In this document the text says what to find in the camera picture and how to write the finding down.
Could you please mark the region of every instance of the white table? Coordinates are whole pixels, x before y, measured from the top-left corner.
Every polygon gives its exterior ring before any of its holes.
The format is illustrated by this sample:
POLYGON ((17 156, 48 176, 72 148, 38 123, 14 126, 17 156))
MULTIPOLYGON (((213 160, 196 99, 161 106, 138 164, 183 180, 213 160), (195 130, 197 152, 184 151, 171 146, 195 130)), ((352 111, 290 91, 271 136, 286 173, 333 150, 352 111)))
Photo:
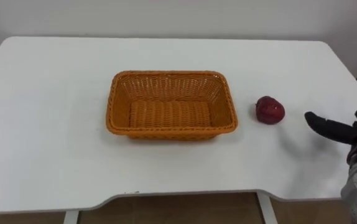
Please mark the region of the white table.
POLYGON ((357 82, 323 42, 11 37, 0 46, 0 212, 89 209, 130 194, 262 190, 338 198, 349 146, 303 114, 355 120, 357 82), (239 126, 206 142, 133 141, 104 124, 122 70, 215 70, 239 126), (286 109, 254 119, 264 95, 286 109))

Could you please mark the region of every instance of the basket rim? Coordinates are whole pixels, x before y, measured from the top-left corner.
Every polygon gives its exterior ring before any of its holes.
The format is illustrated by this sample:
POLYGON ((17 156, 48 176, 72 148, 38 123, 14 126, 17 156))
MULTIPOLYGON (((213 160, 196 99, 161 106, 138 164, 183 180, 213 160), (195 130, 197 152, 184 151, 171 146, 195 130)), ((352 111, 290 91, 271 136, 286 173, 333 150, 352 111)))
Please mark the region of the basket rim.
POLYGON ((236 112, 234 108, 234 103, 231 97, 230 89, 228 83, 223 74, 215 71, 209 70, 125 70, 119 72, 115 75, 112 80, 111 90, 108 97, 108 105, 106 112, 106 127, 108 131, 113 134, 121 135, 146 135, 146 134, 163 134, 163 135, 186 135, 186 134, 196 134, 196 135, 206 135, 206 134, 223 134, 230 133, 234 131, 238 126, 238 119, 236 117, 236 112), (137 75, 160 75, 161 73, 171 73, 172 75, 177 74, 199 74, 199 75, 209 75, 218 77, 223 80, 223 87, 225 98, 227 99, 228 107, 230 108, 229 116, 231 118, 231 123, 226 126, 219 127, 161 127, 161 128, 130 128, 130 127, 119 127, 113 123, 112 118, 112 105, 114 103, 114 96, 116 95, 116 86, 118 85, 118 80, 121 77, 127 75, 137 74, 137 75))

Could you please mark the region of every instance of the apple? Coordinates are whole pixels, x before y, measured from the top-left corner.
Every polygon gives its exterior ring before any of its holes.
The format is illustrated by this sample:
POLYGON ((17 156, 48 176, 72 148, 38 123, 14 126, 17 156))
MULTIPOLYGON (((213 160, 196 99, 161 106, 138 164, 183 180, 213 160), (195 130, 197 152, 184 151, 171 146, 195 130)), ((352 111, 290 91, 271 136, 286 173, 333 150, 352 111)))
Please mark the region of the apple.
POLYGON ((276 124, 285 116, 285 108, 276 99, 263 96, 256 103, 256 118, 264 124, 276 124))

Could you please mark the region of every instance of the wicker basket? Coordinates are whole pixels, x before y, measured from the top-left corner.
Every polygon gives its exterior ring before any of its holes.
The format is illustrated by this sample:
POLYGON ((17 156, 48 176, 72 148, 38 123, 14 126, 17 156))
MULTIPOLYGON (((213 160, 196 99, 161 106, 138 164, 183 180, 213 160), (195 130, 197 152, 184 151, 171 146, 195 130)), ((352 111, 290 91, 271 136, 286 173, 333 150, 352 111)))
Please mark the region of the wicker basket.
POLYGON ((238 125, 225 77, 209 71, 124 71, 111 86, 106 126, 139 139, 205 140, 238 125))

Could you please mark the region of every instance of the wooden floor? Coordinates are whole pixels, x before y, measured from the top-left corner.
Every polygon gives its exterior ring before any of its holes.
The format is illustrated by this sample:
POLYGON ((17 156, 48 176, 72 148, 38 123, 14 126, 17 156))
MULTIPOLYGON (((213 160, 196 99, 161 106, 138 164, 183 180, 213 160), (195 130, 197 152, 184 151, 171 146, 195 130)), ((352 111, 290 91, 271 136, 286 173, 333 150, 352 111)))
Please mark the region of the wooden floor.
MULTIPOLYGON (((340 201, 272 200, 279 224, 350 223, 340 201)), ((62 224, 64 213, 0 215, 0 224, 62 224)), ((256 194, 205 194, 126 197, 80 213, 80 224, 262 224, 256 194)))

